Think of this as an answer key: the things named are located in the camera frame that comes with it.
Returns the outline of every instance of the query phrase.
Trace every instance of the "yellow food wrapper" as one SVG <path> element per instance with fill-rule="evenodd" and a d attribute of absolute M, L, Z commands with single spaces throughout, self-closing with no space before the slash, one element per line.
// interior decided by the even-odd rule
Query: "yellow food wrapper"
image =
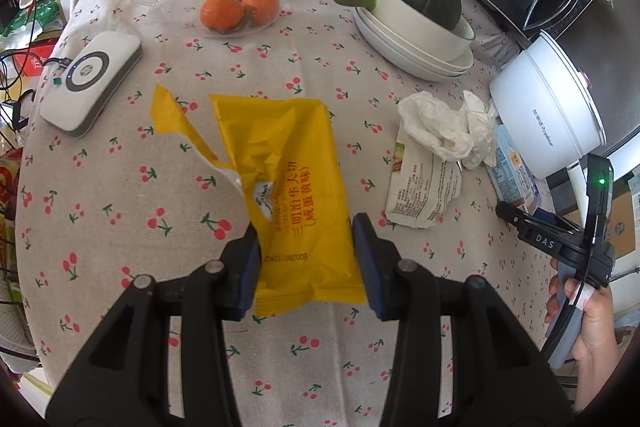
<path fill-rule="evenodd" d="M 242 192 L 262 251 L 258 315 L 303 304 L 363 304 L 347 200 L 325 105 L 210 94 L 230 163 L 207 146 L 173 95 L 156 86 L 157 133 L 186 136 Z"/>

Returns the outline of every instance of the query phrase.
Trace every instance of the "orange fruit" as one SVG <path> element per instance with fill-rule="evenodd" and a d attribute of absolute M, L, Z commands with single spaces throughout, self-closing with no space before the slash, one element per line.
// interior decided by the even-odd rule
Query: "orange fruit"
<path fill-rule="evenodd" d="M 278 0 L 242 0 L 242 6 L 250 11 L 251 26 L 265 26 L 278 15 L 280 3 Z"/>
<path fill-rule="evenodd" d="M 212 31 L 232 30 L 242 17 L 244 9 L 237 0 L 206 0 L 200 8 L 200 22 Z"/>

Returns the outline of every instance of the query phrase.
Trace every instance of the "table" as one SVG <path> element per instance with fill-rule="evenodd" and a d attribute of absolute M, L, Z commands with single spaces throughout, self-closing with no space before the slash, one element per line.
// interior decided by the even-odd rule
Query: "table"
<path fill-rule="evenodd" d="M 479 41 L 501 38 L 475 0 L 462 1 Z M 484 169 L 463 172 L 460 197 L 433 229 L 394 226 L 383 214 L 399 126 L 396 103 L 418 90 L 452 108 L 462 104 L 463 89 L 486 100 L 496 70 L 480 44 L 473 46 L 476 64 L 469 73 L 450 84 L 429 84 L 381 58 L 350 12 L 331 0 L 291 0 L 270 28 L 229 42 L 196 41 L 163 23 L 157 9 L 128 0 L 79 0 L 53 56 L 74 57 L 105 30 L 140 36 L 142 59 L 81 139 L 63 136 L 36 111 L 23 156 L 18 267 L 52 384 L 136 275 L 172 279 L 219 256 L 225 240 L 203 216 L 229 221 L 225 239 L 240 237 L 247 225 L 244 204 L 226 180 L 180 136 L 154 133 L 149 108 L 157 82 L 178 97 L 217 152 L 223 146 L 208 92 L 320 98 L 330 111 L 351 214 L 367 212 L 381 237 L 438 276 L 484 275 L 541 343 L 548 259 L 497 219 Z M 52 87 L 51 78 L 47 70 L 36 103 Z M 162 219 L 166 225 L 159 227 Z M 244 425 L 377 424 L 395 324 L 380 323 L 367 307 L 312 303 L 274 317 L 250 312 L 225 331 Z M 448 331 L 443 320 L 443 413 L 450 410 L 453 371 Z M 168 342 L 172 412 L 180 414 L 178 321 Z"/>

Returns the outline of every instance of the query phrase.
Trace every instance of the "crumpled napkin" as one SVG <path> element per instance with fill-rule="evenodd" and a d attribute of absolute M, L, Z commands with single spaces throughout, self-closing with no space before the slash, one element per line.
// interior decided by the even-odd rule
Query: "crumpled napkin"
<path fill-rule="evenodd" d="M 444 161 L 462 161 L 475 169 L 483 161 L 495 167 L 495 135 L 498 112 L 487 107 L 470 91 L 463 91 L 465 102 L 458 111 L 430 92 L 422 91 L 398 103 L 406 133 Z"/>

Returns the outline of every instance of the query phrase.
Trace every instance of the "metal screw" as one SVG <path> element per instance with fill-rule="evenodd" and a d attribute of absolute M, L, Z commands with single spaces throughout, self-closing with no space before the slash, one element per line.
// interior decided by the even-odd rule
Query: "metal screw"
<path fill-rule="evenodd" d="M 469 278 L 469 284 L 471 285 L 471 288 L 475 288 L 476 290 L 481 290 L 486 286 L 486 280 L 484 279 L 484 277 L 475 275 Z"/>
<path fill-rule="evenodd" d="M 213 259 L 204 266 L 204 271 L 207 273 L 219 273 L 223 269 L 225 269 L 225 264 L 218 259 Z"/>
<path fill-rule="evenodd" d="M 398 268 L 401 272 L 412 272 L 418 267 L 413 259 L 401 259 L 398 261 Z"/>
<path fill-rule="evenodd" d="M 151 286 L 151 281 L 152 280 L 153 279 L 151 279 L 150 275 L 147 275 L 146 273 L 143 273 L 142 275 L 138 275 L 134 279 L 133 286 L 135 286 L 139 290 L 143 290 L 143 289 L 149 288 L 149 286 Z"/>

